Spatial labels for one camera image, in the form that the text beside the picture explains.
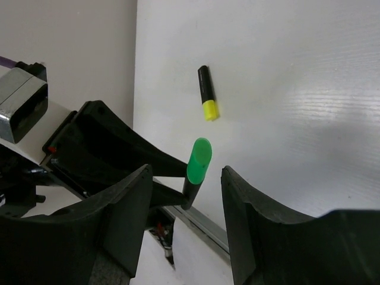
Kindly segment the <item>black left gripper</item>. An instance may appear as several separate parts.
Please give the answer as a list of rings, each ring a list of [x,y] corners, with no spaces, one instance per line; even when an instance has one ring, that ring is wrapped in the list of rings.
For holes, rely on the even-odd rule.
[[[76,144],[71,176],[60,165],[62,144],[54,143],[71,123]],[[103,101],[85,102],[63,120],[42,147],[41,165],[1,143],[1,216],[20,218],[46,201],[37,186],[62,186],[84,200],[88,191],[78,182],[115,183],[149,164],[154,176],[183,178],[187,164],[161,151],[137,134]]]

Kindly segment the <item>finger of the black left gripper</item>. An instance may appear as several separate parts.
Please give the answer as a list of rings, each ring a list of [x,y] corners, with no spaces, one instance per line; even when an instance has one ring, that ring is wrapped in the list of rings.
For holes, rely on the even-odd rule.
[[[188,209],[190,207],[189,197],[183,192],[172,189],[171,187],[162,184],[156,178],[153,178],[150,209],[176,205]]]

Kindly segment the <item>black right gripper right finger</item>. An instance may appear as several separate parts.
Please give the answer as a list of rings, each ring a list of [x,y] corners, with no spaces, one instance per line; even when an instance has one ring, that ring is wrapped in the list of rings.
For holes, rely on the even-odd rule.
[[[235,284],[379,283],[379,211],[311,217],[265,195],[229,166],[221,191]]]

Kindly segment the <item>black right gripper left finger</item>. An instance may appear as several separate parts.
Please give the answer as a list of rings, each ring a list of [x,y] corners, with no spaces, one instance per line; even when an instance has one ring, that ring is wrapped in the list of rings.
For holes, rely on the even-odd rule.
[[[153,174],[149,165],[53,214],[1,217],[2,284],[128,284],[135,277]]]

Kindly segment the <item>black green-capped highlighter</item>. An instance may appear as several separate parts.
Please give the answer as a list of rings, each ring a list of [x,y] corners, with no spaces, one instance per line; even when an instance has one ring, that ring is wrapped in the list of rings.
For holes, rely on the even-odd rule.
[[[183,210],[191,208],[205,179],[211,158],[212,146],[209,140],[206,138],[196,139],[186,167],[186,177],[182,191],[186,198],[186,203],[181,206]]]

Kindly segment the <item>black yellow-capped highlighter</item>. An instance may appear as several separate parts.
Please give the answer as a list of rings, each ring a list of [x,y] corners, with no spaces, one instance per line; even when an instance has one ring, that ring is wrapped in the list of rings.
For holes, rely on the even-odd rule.
[[[220,114],[208,66],[203,65],[198,69],[198,82],[205,120],[214,121]]]

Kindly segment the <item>aluminium front rail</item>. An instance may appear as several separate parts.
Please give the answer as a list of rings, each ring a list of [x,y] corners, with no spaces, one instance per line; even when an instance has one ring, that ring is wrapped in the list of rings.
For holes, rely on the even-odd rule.
[[[180,206],[167,206],[163,208],[172,217],[179,218],[189,227],[196,229],[196,232],[200,232],[201,236],[206,236],[210,247],[214,247],[214,250],[218,254],[230,259],[227,233],[222,227],[194,207],[191,207],[189,210],[183,210]]]

